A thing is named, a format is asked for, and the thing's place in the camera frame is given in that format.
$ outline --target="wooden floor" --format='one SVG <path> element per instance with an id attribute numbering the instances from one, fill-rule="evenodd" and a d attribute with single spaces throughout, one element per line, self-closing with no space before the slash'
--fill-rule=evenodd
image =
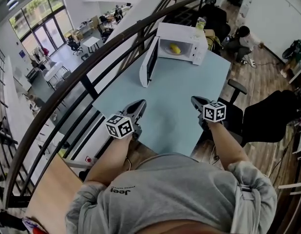
<path id="1" fill-rule="evenodd" d="M 222 8 L 227 11 L 228 23 L 231 26 L 232 32 L 234 32 L 237 28 L 234 22 L 237 17 L 238 8 L 228 3 L 225 3 Z M 222 56 L 232 61 L 225 53 L 223 53 Z M 255 47 L 250 57 L 256 62 L 257 68 L 252 68 L 249 64 L 242 66 L 232 64 L 227 76 L 227 80 L 230 78 L 234 79 L 247 88 L 248 94 L 240 94 L 235 102 L 235 105 L 243 111 L 246 107 L 262 101 L 276 90 L 294 89 L 288 83 L 288 79 L 280 75 L 280 69 L 283 67 L 283 64 L 266 49 Z M 233 88 L 225 84 L 220 97 L 229 100 L 232 93 Z M 275 188 L 277 188 L 278 185 L 290 184 L 295 181 L 298 162 L 296 156 L 291 154 L 294 133 L 294 127 L 288 126 L 285 137 L 278 143 L 256 142 L 245 145 L 245 151 L 251 162 L 260 169 L 262 173 L 271 178 Z M 275 165 L 282 158 L 283 151 L 287 146 L 286 155 L 283 157 L 282 162 L 274 169 Z M 197 144 L 191 156 L 199 162 L 210 161 L 212 164 L 215 162 L 213 159 L 214 155 L 211 157 L 212 148 L 213 142 L 211 141 Z M 133 143 L 130 147 L 128 157 L 132 162 L 132 169 L 134 169 L 140 162 L 154 155 L 156 154 L 143 144 Z M 214 165 L 222 168 L 220 161 Z"/>

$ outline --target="upper railing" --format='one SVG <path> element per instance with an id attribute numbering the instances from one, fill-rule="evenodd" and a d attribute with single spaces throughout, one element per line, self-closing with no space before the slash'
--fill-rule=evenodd
<path id="1" fill-rule="evenodd" d="M 17 149 L 17 152 L 13 158 L 8 176 L 7 176 L 7 183 L 6 187 L 4 189 L 3 193 L 3 205 L 5 208 L 10 207 L 11 205 L 11 198 L 13 197 L 13 202 L 17 201 L 18 198 L 20 198 L 20 201 L 22 200 L 22 197 L 27 196 L 26 190 L 27 187 L 31 181 L 31 176 L 33 175 L 35 168 L 37 167 L 40 159 L 43 157 L 45 151 L 47 150 L 49 144 L 51 143 L 54 136 L 57 134 L 57 132 L 60 130 L 60 128 L 63 126 L 63 124 L 66 122 L 68 117 L 73 113 L 73 111 L 76 109 L 76 107 L 81 103 L 85 103 L 87 101 L 88 106 L 85 107 L 84 111 L 80 114 L 80 116 L 75 120 L 75 122 L 71 125 L 68 132 L 65 134 L 63 139 L 59 142 L 57 147 L 55 148 L 54 152 L 49 157 L 46 166 L 44 167 L 42 173 L 39 176 L 39 179 L 34 185 L 32 193 L 34 193 L 39 181 L 41 180 L 44 172 L 46 171 L 47 167 L 51 163 L 52 159 L 55 157 L 55 155 L 60 151 L 63 144 L 67 141 L 69 136 L 72 134 L 72 132 L 76 129 L 78 124 L 83 120 L 83 118 L 86 116 L 86 114 L 93 110 L 92 103 L 104 92 L 104 90 L 113 83 L 134 61 L 136 61 L 142 54 L 144 54 L 150 47 L 151 41 L 149 41 L 148 44 L 146 44 L 146 40 L 152 39 L 157 32 L 157 29 L 153 29 L 154 24 L 159 20 L 164 18 L 167 15 L 173 15 L 173 18 L 176 18 L 180 16 L 181 14 L 186 13 L 187 11 L 199 7 L 201 8 L 203 4 L 203 0 L 200 0 L 200 3 L 192 6 L 188 9 L 182 9 L 182 12 L 180 13 L 180 9 L 184 6 L 197 1 L 197 0 L 185 0 L 179 3 L 176 3 L 172 6 L 167 7 L 171 0 L 162 0 L 162 2 L 157 6 L 155 9 L 156 13 L 153 13 L 149 17 L 146 17 L 145 19 L 139 21 L 138 23 L 134 24 L 133 26 L 129 27 L 128 29 L 124 30 L 119 35 L 115 36 L 114 38 L 110 39 L 108 42 L 105 43 L 103 47 L 98 49 L 94 54 L 92 54 L 88 59 L 86 59 L 78 68 L 76 68 L 72 74 L 65 79 L 65 81 L 62 83 L 62 85 L 55 90 L 55 92 L 51 95 L 51 97 L 46 102 L 45 106 L 42 107 L 38 115 L 35 117 L 33 122 L 31 123 L 30 127 L 27 129 L 21 143 L 19 144 L 19 147 Z M 133 45 L 125 51 L 120 57 L 118 57 L 109 67 L 107 67 L 93 82 L 90 82 L 90 80 L 87 77 L 87 74 L 98 64 L 100 63 L 105 57 L 107 57 L 112 51 L 114 51 L 117 47 L 119 47 L 121 44 L 126 42 L 128 39 L 134 37 L 137 35 L 136 40 L 134 41 Z M 95 86 L 101 82 L 101 80 L 111 71 L 113 70 L 118 64 L 120 64 L 123 60 L 125 60 L 125 65 L 122 65 L 118 69 L 117 75 L 106 85 L 106 87 L 100 92 L 97 93 L 95 90 Z M 64 116 L 60 119 L 60 121 L 55 126 L 54 130 L 51 132 L 45 143 L 43 144 L 40 152 L 38 153 L 30 171 L 28 172 L 28 176 L 26 178 L 25 183 L 23 184 L 20 196 L 13 196 L 12 191 L 16 184 L 16 178 L 18 175 L 18 172 L 20 171 L 22 164 L 24 162 L 24 159 L 29 152 L 29 149 L 31 148 L 32 144 L 34 143 L 37 135 L 39 134 L 40 130 L 42 129 L 44 123 L 48 120 L 48 118 L 51 116 L 51 114 L 54 112 L 54 110 L 57 108 L 58 105 L 65 99 L 65 97 L 71 92 L 72 89 L 74 89 L 77 84 L 81 81 L 81 83 L 84 85 L 86 90 L 79 96 L 78 99 L 71 105 L 70 108 L 67 109 Z M 66 150 L 66 153 L 64 155 L 64 158 L 70 158 L 75 159 L 78 155 L 78 152 L 82 149 L 82 147 L 85 145 L 85 143 L 89 140 L 89 138 L 92 136 L 92 134 L 96 131 L 96 129 L 103 123 L 104 117 L 102 114 L 94 109 L 94 114 L 92 115 L 91 119 L 84 125 L 82 130 L 78 133 L 76 139 L 73 141 L 71 146 Z M 88 135 L 77 150 L 75 150 L 74 153 L 72 153 L 72 150 L 74 146 L 77 144 L 77 142 L 80 141 L 80 138 L 83 136 L 85 132 L 88 131 L 89 127 L 92 125 L 92 123 L 96 121 L 95 126 L 88 132 Z M 111 138 L 106 142 L 106 144 L 101 148 L 98 155 L 96 156 L 99 158 L 111 142 Z"/>

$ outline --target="gray floor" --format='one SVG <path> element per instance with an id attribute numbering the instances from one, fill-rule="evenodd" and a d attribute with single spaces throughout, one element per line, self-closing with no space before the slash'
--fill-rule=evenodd
<path id="1" fill-rule="evenodd" d="M 63 65 L 71 70 L 72 72 L 82 63 L 81 56 L 88 52 L 88 48 L 83 46 L 83 42 L 86 41 L 90 37 L 99 38 L 100 41 L 98 42 L 99 47 L 103 46 L 103 42 L 101 40 L 101 36 L 99 31 L 95 30 L 92 34 L 89 34 L 83 41 L 81 41 L 81 46 L 83 47 L 83 53 L 79 53 L 78 56 L 76 54 L 73 55 L 73 51 L 70 49 L 68 45 L 63 45 L 56 53 L 51 56 L 51 60 L 55 62 L 62 62 Z M 76 99 L 82 94 L 84 91 L 84 87 L 81 83 L 79 83 L 64 99 L 64 105 L 60 104 L 58 109 L 56 109 L 57 120 L 54 122 L 55 125 L 58 121 L 63 117 L 66 110 L 76 101 Z M 49 97 L 53 93 L 53 89 L 48 86 L 47 82 L 44 80 L 42 73 L 38 74 L 38 77 L 32 84 L 32 88 L 30 89 L 29 93 L 34 94 L 40 97 L 44 102 L 46 102 Z M 86 98 L 79 104 L 79 106 L 74 110 L 74 112 L 69 116 L 66 120 L 65 124 L 60 129 L 62 134 L 66 134 L 67 131 L 70 129 L 71 125 L 75 122 L 75 120 L 79 117 L 79 115 L 84 111 L 84 109 L 89 105 L 92 101 L 92 98 L 88 95 Z M 71 143 L 77 134 L 81 131 L 83 126 L 89 121 L 91 116 L 95 113 L 96 109 L 92 109 L 88 112 L 88 114 L 84 117 L 81 123 L 76 127 L 68 142 Z"/>

